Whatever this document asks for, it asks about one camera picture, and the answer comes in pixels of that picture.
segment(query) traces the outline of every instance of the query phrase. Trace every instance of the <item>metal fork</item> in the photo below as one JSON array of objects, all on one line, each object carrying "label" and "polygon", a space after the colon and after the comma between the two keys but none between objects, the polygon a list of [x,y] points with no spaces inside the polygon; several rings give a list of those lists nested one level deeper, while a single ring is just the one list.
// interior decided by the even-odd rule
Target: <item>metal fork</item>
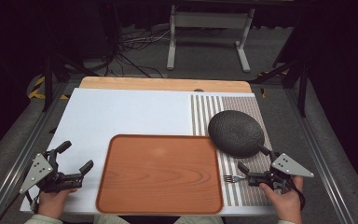
[{"label": "metal fork", "polygon": [[246,176],[241,175],[223,175],[223,180],[228,183],[237,183],[246,179]]}]

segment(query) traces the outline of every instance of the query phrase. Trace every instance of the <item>tray rim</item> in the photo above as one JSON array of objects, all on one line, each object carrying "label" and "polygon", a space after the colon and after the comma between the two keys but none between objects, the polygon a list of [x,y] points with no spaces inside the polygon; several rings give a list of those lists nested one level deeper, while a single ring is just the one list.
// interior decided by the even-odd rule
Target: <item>tray rim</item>
[{"label": "tray rim", "polygon": [[97,210],[102,213],[102,214],[117,214],[117,215],[216,215],[216,214],[219,214],[223,207],[224,207],[224,199],[223,199],[223,192],[222,192],[222,182],[221,182],[221,178],[220,178],[220,175],[221,175],[221,172],[220,172],[220,167],[219,167],[219,164],[218,164],[218,151],[217,151],[217,148],[215,149],[215,152],[213,154],[214,156],[214,161],[215,161],[215,164],[216,164],[216,172],[217,172],[217,175],[218,175],[218,178],[217,178],[217,184],[218,184],[218,192],[219,192],[219,205],[218,205],[218,208],[215,210],[215,211],[212,211],[210,213],[200,213],[200,212],[186,212],[186,213],[172,213],[172,212],[156,212],[156,213],[150,213],[150,212],[136,212],[136,213],[109,213],[109,212],[104,212],[103,209],[101,209],[101,207],[99,206],[98,202],[99,202],[99,199],[101,198],[101,187],[102,187],[102,184],[103,184],[103,178],[106,174],[106,164],[107,164],[107,161],[109,160],[109,154],[111,153],[111,145],[112,143],[119,137],[123,137],[123,136],[133,136],[133,137],[146,137],[146,136],[149,136],[149,137],[172,137],[172,138],[200,138],[200,139],[209,139],[209,136],[203,136],[203,135],[185,135],[185,134],[138,134],[138,133],[135,133],[135,134],[132,134],[132,133],[119,133],[119,134],[116,134],[114,135],[111,140],[109,141],[109,146],[108,146],[108,150],[107,150],[107,153],[106,153],[106,158],[105,158],[105,162],[104,162],[104,165],[103,165],[103,172],[102,172],[102,175],[101,175],[101,181],[100,181],[100,185],[98,187],[98,194],[97,194],[97,197],[96,197],[96,200],[95,200],[95,206],[97,208]]}]

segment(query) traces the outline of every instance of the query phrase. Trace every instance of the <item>yellow tape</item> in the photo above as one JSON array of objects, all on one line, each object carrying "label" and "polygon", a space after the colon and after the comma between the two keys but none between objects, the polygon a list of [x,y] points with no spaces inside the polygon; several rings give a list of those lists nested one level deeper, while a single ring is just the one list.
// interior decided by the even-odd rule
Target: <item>yellow tape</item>
[{"label": "yellow tape", "polygon": [[[40,76],[40,78],[36,81],[34,84],[34,89],[31,91],[31,93],[28,94],[28,98],[37,98],[37,99],[46,99],[45,94],[39,94],[37,93],[39,91],[40,86],[42,86],[42,83],[45,81],[45,77],[43,74]],[[60,99],[62,100],[69,100],[71,95],[62,95]]]},{"label": "yellow tape", "polygon": [[267,96],[266,90],[264,90],[264,88],[261,88],[260,90],[261,90],[261,96],[262,96],[263,98],[266,98],[266,96]]}]

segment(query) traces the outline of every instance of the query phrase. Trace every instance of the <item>striped placemat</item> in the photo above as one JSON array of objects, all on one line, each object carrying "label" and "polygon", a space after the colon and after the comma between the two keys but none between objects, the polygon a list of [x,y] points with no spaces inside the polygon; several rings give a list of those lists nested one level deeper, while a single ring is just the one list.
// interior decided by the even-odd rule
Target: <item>striped placemat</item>
[{"label": "striped placemat", "polygon": [[[190,133],[193,135],[208,135],[209,120],[218,112],[238,110],[257,120],[265,135],[265,147],[271,148],[269,138],[261,118],[260,110],[254,96],[206,96],[192,94],[189,96],[191,106]],[[243,175],[237,168],[237,162],[242,161],[251,172],[264,173],[269,169],[269,157],[257,153],[252,158],[235,159],[218,151],[220,174]],[[225,206],[271,206],[269,199],[260,188],[249,187],[246,180],[230,184],[222,181],[223,200]]]}]

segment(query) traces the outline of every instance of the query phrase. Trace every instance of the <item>light wood strip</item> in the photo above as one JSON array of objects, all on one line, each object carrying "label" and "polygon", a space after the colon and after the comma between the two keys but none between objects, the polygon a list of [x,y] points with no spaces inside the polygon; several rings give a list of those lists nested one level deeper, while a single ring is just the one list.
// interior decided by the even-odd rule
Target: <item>light wood strip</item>
[{"label": "light wood strip", "polygon": [[251,93],[245,81],[141,78],[141,77],[85,77],[80,88],[145,91],[203,91]]}]

